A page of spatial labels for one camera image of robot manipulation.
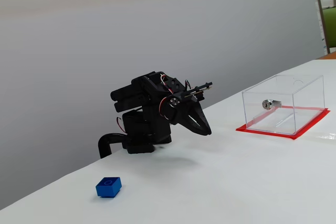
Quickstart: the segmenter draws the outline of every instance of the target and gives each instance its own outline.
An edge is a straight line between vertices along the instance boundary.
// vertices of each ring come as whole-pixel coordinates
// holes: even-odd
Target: gray wall
[[[4,16],[0,55],[3,208],[99,158],[132,78],[212,81],[206,107],[323,48],[314,0],[142,0]]]

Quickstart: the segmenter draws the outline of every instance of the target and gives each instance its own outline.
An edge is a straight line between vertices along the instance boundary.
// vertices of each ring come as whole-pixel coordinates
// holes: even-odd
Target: white tabletop
[[[205,109],[211,136],[172,126],[164,148],[118,151],[1,210],[0,223],[336,223],[335,70],[315,60],[285,72],[323,74],[331,110],[294,141],[235,131],[239,93]],[[97,196],[103,177],[121,177],[116,198]]]

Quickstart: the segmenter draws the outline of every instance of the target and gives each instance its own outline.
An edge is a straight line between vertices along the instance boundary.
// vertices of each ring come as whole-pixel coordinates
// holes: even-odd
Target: clear acrylic box
[[[325,110],[323,76],[273,76],[243,91],[246,129],[295,135]]]

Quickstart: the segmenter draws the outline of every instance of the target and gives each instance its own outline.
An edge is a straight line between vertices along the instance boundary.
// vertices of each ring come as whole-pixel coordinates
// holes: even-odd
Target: black robotic arm
[[[182,85],[164,72],[151,72],[113,91],[111,98],[116,101],[117,112],[138,109],[122,116],[126,135],[111,133],[99,140],[100,157],[111,154],[112,143],[122,143],[130,154],[153,152],[153,145],[171,142],[170,124],[181,124],[196,134],[210,135],[200,101],[211,85],[212,82],[188,90],[187,80]]]

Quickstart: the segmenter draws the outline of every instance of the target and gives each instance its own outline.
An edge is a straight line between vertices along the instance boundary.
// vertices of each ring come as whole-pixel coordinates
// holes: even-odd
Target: blue cube
[[[121,188],[121,180],[117,178],[103,178],[96,185],[97,194],[103,198],[114,198]]]

